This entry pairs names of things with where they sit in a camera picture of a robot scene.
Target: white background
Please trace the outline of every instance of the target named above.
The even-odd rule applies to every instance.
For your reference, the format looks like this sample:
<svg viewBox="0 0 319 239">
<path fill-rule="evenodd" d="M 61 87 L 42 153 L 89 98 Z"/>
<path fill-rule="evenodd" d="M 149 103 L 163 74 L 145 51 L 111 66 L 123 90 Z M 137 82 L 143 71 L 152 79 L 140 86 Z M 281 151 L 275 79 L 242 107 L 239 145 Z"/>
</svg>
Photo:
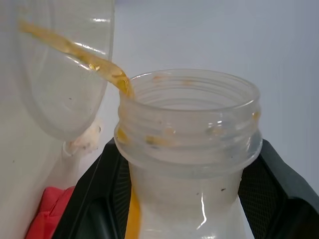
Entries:
<svg viewBox="0 0 319 239">
<path fill-rule="evenodd" d="M 255 83 L 264 138 L 319 193 L 318 11 L 319 0 L 116 0 L 113 60 L 130 77 L 201 68 Z M 118 103 L 108 86 L 103 143 Z"/>
</svg>

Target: black mesh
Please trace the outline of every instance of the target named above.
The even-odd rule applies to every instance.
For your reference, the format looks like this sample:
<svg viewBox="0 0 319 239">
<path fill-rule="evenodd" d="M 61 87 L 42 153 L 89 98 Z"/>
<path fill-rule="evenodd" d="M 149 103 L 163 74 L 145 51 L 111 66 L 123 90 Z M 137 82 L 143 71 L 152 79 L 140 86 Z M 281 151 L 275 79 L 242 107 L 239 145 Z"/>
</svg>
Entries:
<svg viewBox="0 0 319 239">
<path fill-rule="evenodd" d="M 270 221 L 274 220 L 282 200 L 261 160 L 255 160 L 244 170 L 238 195 L 255 239 L 266 238 Z"/>
<path fill-rule="evenodd" d="M 131 178 L 127 160 L 120 157 L 120 167 L 113 190 L 113 206 L 119 227 L 119 238 L 125 237 L 131 200 Z"/>
</svg>

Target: translucent plastic bottle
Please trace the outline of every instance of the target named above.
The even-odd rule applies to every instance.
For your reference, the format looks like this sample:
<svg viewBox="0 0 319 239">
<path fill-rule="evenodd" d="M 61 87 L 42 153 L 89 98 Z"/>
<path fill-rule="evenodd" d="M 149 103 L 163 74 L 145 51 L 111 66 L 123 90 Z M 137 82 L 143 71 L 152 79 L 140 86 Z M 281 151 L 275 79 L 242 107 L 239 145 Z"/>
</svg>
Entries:
<svg viewBox="0 0 319 239">
<path fill-rule="evenodd" d="M 46 186 L 76 183 L 63 142 L 93 122 L 107 82 L 19 31 L 25 20 L 111 59 L 112 0 L 0 0 L 0 238 L 22 239 Z"/>
<path fill-rule="evenodd" d="M 132 79 L 121 94 L 116 140 L 130 163 L 140 239 L 240 239 L 235 213 L 242 170 L 258 156 L 259 91 L 240 78 L 166 70 Z"/>
</svg>

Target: bottle neck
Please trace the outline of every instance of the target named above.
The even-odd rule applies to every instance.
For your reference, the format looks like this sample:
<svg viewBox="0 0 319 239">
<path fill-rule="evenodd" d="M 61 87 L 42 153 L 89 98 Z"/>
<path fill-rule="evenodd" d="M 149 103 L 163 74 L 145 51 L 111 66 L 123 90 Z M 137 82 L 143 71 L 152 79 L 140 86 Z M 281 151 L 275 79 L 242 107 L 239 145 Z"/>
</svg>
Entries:
<svg viewBox="0 0 319 239">
<path fill-rule="evenodd" d="M 241 170 L 257 157 L 259 92 L 222 73 L 169 70 L 132 79 L 136 100 L 121 94 L 123 153 L 144 168 L 193 176 Z"/>
</svg>

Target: red fabric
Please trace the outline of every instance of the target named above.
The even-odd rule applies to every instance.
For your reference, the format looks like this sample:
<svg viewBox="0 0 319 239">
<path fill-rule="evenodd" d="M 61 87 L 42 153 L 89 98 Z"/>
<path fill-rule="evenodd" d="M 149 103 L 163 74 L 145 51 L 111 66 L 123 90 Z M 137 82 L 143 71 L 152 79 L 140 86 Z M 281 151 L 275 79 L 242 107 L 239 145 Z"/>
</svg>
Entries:
<svg viewBox="0 0 319 239">
<path fill-rule="evenodd" d="M 74 187 L 61 190 L 48 187 L 44 190 L 39 211 L 25 239 L 51 239 L 73 193 Z"/>
</svg>

